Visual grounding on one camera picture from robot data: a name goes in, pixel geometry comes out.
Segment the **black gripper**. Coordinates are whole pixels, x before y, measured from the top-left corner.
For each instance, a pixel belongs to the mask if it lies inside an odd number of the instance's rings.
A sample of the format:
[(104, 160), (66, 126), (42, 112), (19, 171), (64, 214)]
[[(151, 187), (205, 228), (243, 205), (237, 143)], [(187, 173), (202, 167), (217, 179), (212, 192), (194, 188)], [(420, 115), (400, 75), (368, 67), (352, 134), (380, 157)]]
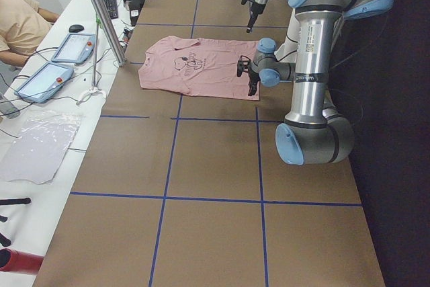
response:
[(246, 33), (250, 33), (253, 30), (253, 26), (255, 25), (258, 15), (262, 13), (263, 13), (262, 4), (253, 2), (251, 5), (251, 16), (250, 16), (249, 23), (247, 24)]
[(258, 90), (259, 74), (255, 72), (248, 72), (249, 75), (249, 91), (248, 96), (255, 95)]

